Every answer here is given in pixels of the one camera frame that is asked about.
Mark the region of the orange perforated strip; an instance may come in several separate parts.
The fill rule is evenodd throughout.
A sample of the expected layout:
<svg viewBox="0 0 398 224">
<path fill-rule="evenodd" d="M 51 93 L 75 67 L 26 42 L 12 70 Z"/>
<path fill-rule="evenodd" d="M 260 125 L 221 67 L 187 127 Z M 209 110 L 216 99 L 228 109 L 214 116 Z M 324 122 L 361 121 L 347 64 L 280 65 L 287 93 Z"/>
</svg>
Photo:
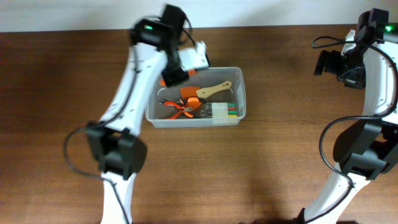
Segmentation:
<svg viewBox="0 0 398 224">
<path fill-rule="evenodd" d="M 191 76 L 196 74 L 196 72 L 197 71 L 195 69 L 184 71 L 181 68 L 178 68 L 173 71 L 164 70 L 161 73 L 162 79 L 159 81 L 159 83 L 162 86 L 166 86 L 166 87 L 179 85 L 179 84 L 187 81 Z"/>
</svg>

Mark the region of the orange scraper wooden handle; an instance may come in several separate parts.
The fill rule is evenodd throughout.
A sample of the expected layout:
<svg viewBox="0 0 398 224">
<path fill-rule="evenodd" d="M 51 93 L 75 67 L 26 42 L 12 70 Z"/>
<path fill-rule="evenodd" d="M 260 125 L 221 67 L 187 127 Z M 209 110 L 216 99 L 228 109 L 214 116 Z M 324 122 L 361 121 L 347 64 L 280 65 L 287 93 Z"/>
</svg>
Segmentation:
<svg viewBox="0 0 398 224">
<path fill-rule="evenodd" d="M 180 89 L 180 94 L 183 98 L 189 98 L 189 97 L 197 97 L 197 98 L 203 98 L 204 100 L 209 98 L 211 95 L 214 95 L 215 93 L 227 90 L 231 88 L 232 86 L 231 81 L 225 81 L 223 83 L 220 83 L 219 85 L 211 86 L 211 87 L 199 87 L 199 86 L 185 86 Z"/>
</svg>

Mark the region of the orange black long-nose pliers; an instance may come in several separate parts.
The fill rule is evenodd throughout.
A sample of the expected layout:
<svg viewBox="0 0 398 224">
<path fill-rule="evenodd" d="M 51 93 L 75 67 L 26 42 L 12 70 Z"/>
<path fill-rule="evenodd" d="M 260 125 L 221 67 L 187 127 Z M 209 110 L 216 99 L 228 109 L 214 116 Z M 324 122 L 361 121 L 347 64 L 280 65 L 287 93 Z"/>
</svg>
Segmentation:
<svg viewBox="0 0 398 224">
<path fill-rule="evenodd" d="M 193 110 L 198 108 L 201 104 L 206 103 L 206 100 L 204 100 L 203 98 L 197 98 L 197 97 L 183 98 L 180 100 L 172 100 L 172 99 L 165 98 L 162 96 L 160 98 L 164 101 L 171 101 L 173 103 L 176 103 L 179 106 L 191 107 Z"/>
</svg>

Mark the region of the small red-handled pliers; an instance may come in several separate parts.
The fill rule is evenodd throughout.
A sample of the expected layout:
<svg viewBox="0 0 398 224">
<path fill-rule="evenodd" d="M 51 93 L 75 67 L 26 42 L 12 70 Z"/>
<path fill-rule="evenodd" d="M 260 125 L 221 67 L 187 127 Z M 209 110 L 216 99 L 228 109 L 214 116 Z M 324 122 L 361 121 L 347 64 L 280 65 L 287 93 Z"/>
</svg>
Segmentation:
<svg viewBox="0 0 398 224">
<path fill-rule="evenodd" d="M 184 104 L 181 104 L 181 103 L 178 104 L 173 101 L 165 101 L 162 104 L 164 106 L 171 106 L 175 110 L 177 110 L 177 112 L 173 116 L 169 117 L 168 119 L 177 119 L 181 114 L 184 114 L 188 118 L 194 118 L 194 115 L 191 114 L 191 111 L 192 111 L 191 107 L 186 107 Z"/>
</svg>

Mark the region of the clear box coloured tubes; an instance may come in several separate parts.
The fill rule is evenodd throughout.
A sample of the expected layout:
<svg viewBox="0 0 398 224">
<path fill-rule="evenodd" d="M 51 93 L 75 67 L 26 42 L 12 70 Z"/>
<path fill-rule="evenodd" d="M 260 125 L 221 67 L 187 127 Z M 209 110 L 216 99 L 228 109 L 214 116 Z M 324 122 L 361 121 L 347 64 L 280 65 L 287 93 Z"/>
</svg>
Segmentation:
<svg viewBox="0 0 398 224">
<path fill-rule="evenodd" d="M 199 113 L 200 118 L 237 118 L 238 109 L 236 103 L 207 103 Z"/>
</svg>

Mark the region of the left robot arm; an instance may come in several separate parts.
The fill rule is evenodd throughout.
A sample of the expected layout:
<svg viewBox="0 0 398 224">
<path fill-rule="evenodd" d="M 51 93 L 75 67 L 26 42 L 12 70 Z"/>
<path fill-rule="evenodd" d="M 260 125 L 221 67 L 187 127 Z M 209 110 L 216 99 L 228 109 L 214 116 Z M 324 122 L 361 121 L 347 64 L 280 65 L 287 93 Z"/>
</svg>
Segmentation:
<svg viewBox="0 0 398 224">
<path fill-rule="evenodd" d="M 129 31 L 131 45 L 124 75 L 109 109 L 86 136 L 104 186 L 102 223 L 132 223 L 132 189 L 147 147 L 139 139 L 142 117 L 156 81 L 167 87 L 189 78 L 178 48 L 187 20 L 181 8 L 166 5 L 161 17 L 142 19 Z"/>
</svg>

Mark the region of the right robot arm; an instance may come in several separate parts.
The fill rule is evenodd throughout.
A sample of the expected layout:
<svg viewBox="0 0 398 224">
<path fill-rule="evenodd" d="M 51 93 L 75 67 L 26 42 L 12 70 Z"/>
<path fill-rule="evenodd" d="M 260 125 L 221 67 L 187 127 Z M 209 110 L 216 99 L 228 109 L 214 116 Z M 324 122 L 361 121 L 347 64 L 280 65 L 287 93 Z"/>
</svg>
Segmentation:
<svg viewBox="0 0 398 224">
<path fill-rule="evenodd" d="M 294 223 L 339 223 L 339 217 L 354 196 L 380 174 L 397 164 L 397 24 L 389 23 L 388 11 L 373 8 L 362 13 L 355 30 L 344 39 L 333 38 L 342 51 L 327 51 L 321 45 L 314 75 L 335 75 L 346 87 L 365 91 L 361 115 L 330 122 L 352 120 L 333 146 L 334 164 L 319 196 L 301 209 Z"/>
</svg>

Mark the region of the clear plastic container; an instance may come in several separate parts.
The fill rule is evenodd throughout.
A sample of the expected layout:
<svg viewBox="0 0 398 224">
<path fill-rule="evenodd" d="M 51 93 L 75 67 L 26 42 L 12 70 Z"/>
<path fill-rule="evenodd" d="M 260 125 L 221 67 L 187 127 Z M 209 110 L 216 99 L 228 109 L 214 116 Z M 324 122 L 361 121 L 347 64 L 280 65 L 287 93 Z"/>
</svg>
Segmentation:
<svg viewBox="0 0 398 224">
<path fill-rule="evenodd" d="M 246 93 L 244 87 L 243 74 L 238 67 L 211 67 L 199 70 L 190 77 L 189 80 L 178 86 L 167 88 L 157 81 L 153 87 L 146 106 L 146 119 L 156 128 L 189 128 L 205 126 L 232 126 L 239 124 L 240 120 L 246 115 Z M 168 119 L 177 110 L 171 106 L 164 106 L 165 102 L 160 97 L 172 100 L 180 100 L 182 96 L 180 89 L 185 86 L 211 87 L 219 85 L 225 81 L 231 81 L 231 88 L 215 93 L 206 99 L 206 103 L 191 111 L 194 118 L 188 118 L 181 114 L 177 119 Z M 200 111 L 207 103 L 236 103 L 238 109 L 237 118 L 200 118 Z"/>
</svg>

